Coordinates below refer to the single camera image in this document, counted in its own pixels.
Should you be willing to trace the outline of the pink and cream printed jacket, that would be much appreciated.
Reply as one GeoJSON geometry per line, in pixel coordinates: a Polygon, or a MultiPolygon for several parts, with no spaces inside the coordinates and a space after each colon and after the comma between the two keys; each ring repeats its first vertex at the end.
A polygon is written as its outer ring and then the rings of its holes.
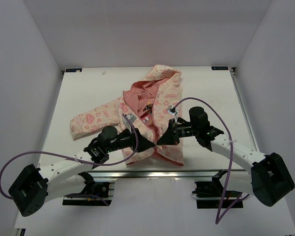
{"type": "Polygon", "coordinates": [[[173,118],[168,107],[181,100],[180,77],[179,70],[155,65],[141,80],[133,83],[130,90],[123,91],[122,96],[76,115],[70,121],[72,138],[76,140],[108,125],[121,132],[126,128],[123,115],[134,115],[134,127],[142,136],[156,143],[173,118]]]}

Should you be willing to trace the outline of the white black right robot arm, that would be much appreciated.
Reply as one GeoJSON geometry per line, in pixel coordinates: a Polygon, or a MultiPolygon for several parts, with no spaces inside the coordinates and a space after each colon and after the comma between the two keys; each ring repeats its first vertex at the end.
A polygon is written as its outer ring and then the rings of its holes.
{"type": "Polygon", "coordinates": [[[202,107],[191,108],[189,117],[189,121],[182,118],[169,120],[168,128],[157,144],[177,145],[181,138],[194,136],[202,147],[232,160],[244,169],[244,172],[220,170],[215,174],[211,179],[214,194],[224,196],[230,191],[243,192],[271,207],[294,190],[295,183],[279,154],[264,154],[231,142],[222,130],[210,125],[202,107]]]}

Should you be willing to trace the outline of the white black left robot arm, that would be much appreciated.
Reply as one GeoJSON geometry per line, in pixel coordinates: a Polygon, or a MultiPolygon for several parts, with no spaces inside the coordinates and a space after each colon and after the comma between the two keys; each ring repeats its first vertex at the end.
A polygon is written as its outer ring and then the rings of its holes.
{"type": "Polygon", "coordinates": [[[113,126],[103,128],[98,137],[74,157],[42,167],[30,164],[23,168],[8,192],[23,217],[36,213],[44,203],[55,198],[101,199],[102,188],[89,174],[104,164],[112,151],[130,148],[131,154],[154,147],[138,129],[121,133],[113,126]]]}

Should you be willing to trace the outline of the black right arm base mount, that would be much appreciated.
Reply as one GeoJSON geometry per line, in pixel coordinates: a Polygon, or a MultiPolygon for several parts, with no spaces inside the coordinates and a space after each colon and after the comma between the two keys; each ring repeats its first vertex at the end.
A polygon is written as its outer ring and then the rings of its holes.
{"type": "MultiPolygon", "coordinates": [[[[197,209],[218,209],[222,190],[212,181],[196,181],[192,194],[196,197],[197,209]]],[[[238,196],[236,191],[226,191],[222,209],[229,207],[238,196]]]]}

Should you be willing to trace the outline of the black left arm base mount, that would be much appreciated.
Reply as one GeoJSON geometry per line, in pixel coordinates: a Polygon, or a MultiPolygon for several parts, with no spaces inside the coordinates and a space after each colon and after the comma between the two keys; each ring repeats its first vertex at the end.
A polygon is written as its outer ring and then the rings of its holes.
{"type": "Polygon", "coordinates": [[[114,182],[94,182],[78,194],[65,196],[63,206],[108,207],[113,199],[114,182]]]}

